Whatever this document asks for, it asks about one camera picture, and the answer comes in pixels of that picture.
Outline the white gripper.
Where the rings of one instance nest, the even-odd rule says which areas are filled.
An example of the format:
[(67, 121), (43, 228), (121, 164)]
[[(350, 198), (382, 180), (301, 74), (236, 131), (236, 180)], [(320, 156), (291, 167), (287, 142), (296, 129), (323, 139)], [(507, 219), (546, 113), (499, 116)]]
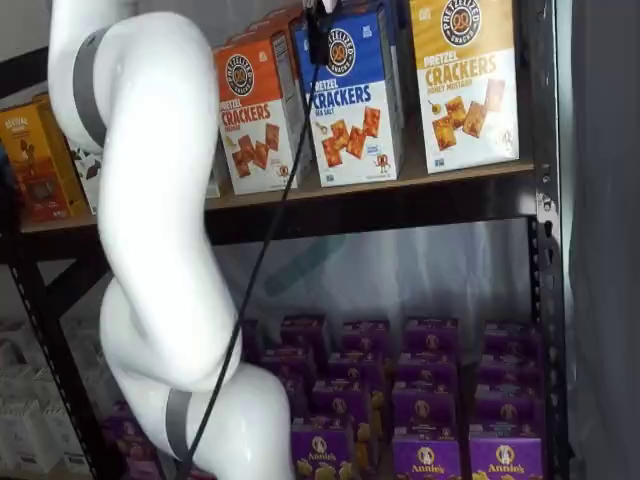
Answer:
[(309, 56), (312, 64), (329, 61), (329, 16), (341, 4), (340, 0), (303, 0), (306, 12)]

